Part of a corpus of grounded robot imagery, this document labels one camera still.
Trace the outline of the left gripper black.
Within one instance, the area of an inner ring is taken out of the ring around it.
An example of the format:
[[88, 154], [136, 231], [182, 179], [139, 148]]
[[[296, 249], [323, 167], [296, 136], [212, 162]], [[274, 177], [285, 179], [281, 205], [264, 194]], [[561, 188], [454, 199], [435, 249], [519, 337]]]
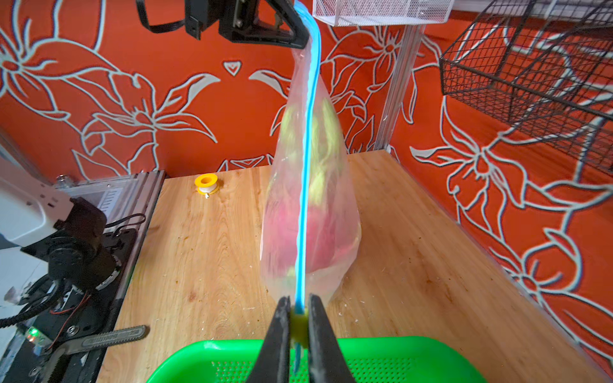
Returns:
[[201, 40], [201, 33], [218, 22], [219, 34], [231, 42], [304, 49], [310, 35], [294, 3], [284, 0], [266, 0], [266, 3], [275, 12], [275, 24], [263, 28], [256, 20], [259, 1], [185, 0], [185, 30]]

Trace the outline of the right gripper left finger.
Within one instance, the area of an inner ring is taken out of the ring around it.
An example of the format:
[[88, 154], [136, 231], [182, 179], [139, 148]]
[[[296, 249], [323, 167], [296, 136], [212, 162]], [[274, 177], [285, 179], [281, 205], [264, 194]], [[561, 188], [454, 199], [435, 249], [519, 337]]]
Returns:
[[291, 300], [287, 296], [278, 301], [263, 345], [246, 382], [288, 383], [290, 345]]

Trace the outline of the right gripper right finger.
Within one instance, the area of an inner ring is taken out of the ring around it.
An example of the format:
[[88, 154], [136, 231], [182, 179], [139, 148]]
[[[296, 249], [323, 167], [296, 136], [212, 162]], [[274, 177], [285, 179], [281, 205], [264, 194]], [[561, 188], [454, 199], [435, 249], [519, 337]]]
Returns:
[[310, 382], [356, 383], [318, 295], [310, 294], [308, 310]]

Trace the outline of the pink dragon fruit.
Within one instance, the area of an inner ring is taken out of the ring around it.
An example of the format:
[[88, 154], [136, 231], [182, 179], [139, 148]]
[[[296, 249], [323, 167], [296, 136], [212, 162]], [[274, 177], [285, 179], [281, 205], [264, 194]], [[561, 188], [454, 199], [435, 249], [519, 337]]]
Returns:
[[[295, 193], [272, 191], [265, 205], [260, 253], [266, 279], [290, 275], [297, 258], [299, 201]], [[357, 257], [359, 210], [352, 191], [342, 188], [322, 204], [310, 204], [306, 224], [306, 274], [310, 284], [341, 279]]]

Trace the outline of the clear zip bag blue seal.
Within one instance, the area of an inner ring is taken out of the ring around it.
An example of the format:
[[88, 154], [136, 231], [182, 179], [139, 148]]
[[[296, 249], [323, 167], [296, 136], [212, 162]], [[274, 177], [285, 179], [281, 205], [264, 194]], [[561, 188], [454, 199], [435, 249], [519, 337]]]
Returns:
[[322, 34], [303, 3], [297, 1], [294, 7], [310, 38], [304, 49], [292, 52], [295, 68], [279, 126], [267, 198], [277, 190], [297, 195], [297, 258], [287, 278], [266, 279], [261, 268], [260, 275], [272, 298], [279, 300], [288, 296], [297, 316], [304, 319], [309, 295], [318, 295], [327, 304], [343, 279], [331, 283], [320, 279], [315, 285], [310, 284], [306, 273], [308, 206], [322, 204], [328, 195], [342, 188], [354, 193], [354, 188], [338, 114], [320, 75]]

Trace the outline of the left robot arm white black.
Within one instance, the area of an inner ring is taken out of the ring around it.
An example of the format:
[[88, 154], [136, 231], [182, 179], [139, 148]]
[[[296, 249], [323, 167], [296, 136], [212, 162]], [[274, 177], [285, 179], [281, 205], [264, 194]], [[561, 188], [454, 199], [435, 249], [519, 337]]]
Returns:
[[[151, 33], [165, 34], [183, 30], [200, 38], [204, 30], [218, 25], [220, 35], [234, 43], [282, 46], [302, 49], [309, 38], [309, 12], [298, 1], [273, 1], [276, 24], [260, 21], [257, 1], [187, 1], [185, 17], [176, 22], [153, 25], [148, 20], [145, 3], [136, 4], [141, 25]], [[58, 34], [30, 42], [29, 30], [15, 30], [1, 36], [1, 92], [10, 95], [32, 112], [53, 121], [70, 123], [70, 111], [57, 103], [50, 83], [60, 81], [86, 96], [95, 104], [102, 98], [112, 107], [101, 106], [80, 131], [84, 140], [104, 138], [116, 124], [128, 126], [133, 135], [157, 131], [193, 131], [206, 136], [210, 129], [188, 109], [193, 99], [217, 79], [199, 73], [171, 89], [158, 101], [153, 84], [138, 73], [125, 73], [99, 57], [95, 65], [77, 70], [59, 70], [52, 58], [38, 59], [45, 47], [52, 50], [72, 45]], [[27, 250], [44, 245], [55, 234], [82, 245], [78, 263], [94, 257], [104, 226], [104, 216], [95, 207], [71, 199], [63, 191], [48, 187], [19, 171], [1, 166], [1, 232], [5, 238]]]

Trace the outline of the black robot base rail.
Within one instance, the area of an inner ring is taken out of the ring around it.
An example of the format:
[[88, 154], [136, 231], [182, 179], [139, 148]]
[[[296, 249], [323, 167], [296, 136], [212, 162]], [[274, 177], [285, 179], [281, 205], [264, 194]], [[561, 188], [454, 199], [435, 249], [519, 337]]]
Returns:
[[[127, 289], [126, 279], [133, 269], [137, 230], [125, 229], [116, 236], [109, 232], [102, 238], [104, 249], [118, 261], [116, 278], [101, 290], [87, 293], [69, 282], [65, 294], [55, 306], [16, 326], [1, 356], [1, 382], [95, 382], [102, 367], [105, 348], [62, 357], [49, 381], [44, 379], [48, 362], [64, 343], [73, 339], [99, 335], [113, 330]], [[46, 275], [35, 282], [25, 308], [49, 298], [55, 288]]]

